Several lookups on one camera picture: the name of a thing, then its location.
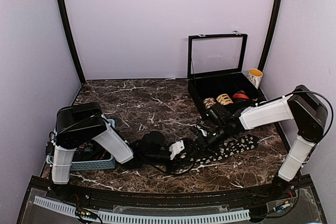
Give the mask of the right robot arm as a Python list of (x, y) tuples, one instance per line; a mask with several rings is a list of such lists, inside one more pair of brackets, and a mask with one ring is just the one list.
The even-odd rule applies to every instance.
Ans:
[(205, 117), (217, 128), (206, 134), (196, 127), (192, 131), (197, 135), (196, 142), (200, 148), (211, 149), (242, 131), (280, 121), (295, 121), (297, 137), (268, 187), (269, 197), (278, 200), (287, 193), (291, 181), (330, 130), (326, 122), (327, 118), (334, 117), (333, 108), (329, 102), (323, 104), (322, 98), (322, 95), (299, 85), (292, 92), (270, 101), (246, 99), (241, 93), (234, 95), (232, 105), (224, 105), (219, 100), (212, 103), (206, 99), (203, 102)]

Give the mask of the black white patterned tie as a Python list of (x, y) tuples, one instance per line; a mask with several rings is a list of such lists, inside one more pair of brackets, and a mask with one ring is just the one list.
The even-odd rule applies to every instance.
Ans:
[(259, 142), (260, 138), (251, 134), (225, 140), (215, 147), (214, 150), (206, 150), (200, 154), (192, 154), (188, 161), (191, 163), (195, 162), (195, 164), (223, 161), (235, 154), (241, 154), (255, 149)]

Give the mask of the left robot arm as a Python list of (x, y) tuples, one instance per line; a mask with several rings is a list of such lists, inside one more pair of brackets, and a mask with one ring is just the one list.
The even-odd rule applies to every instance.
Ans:
[(74, 189), (68, 185), (73, 156), (77, 149), (95, 142), (126, 169), (136, 169), (143, 164), (154, 168), (170, 166), (178, 155), (186, 152), (187, 138), (169, 146), (164, 136), (152, 131), (138, 142), (128, 143), (103, 115), (98, 103), (85, 103), (60, 109), (51, 139), (55, 148), (51, 169), (53, 191), (63, 201), (74, 197)]

